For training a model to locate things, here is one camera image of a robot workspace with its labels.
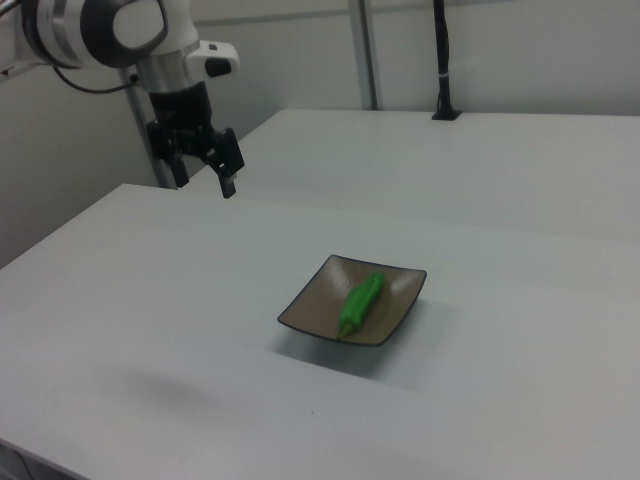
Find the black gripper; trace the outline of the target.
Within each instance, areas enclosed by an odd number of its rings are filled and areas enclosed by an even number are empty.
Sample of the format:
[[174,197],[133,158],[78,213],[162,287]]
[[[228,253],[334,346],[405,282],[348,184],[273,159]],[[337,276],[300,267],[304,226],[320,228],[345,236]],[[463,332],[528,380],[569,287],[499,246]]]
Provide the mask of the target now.
[[146,125],[151,153],[169,167],[177,188],[189,182],[183,155],[199,158],[216,173],[221,193],[236,193],[235,178],[245,166],[235,132],[216,131],[204,81],[178,91],[150,93],[154,119]]

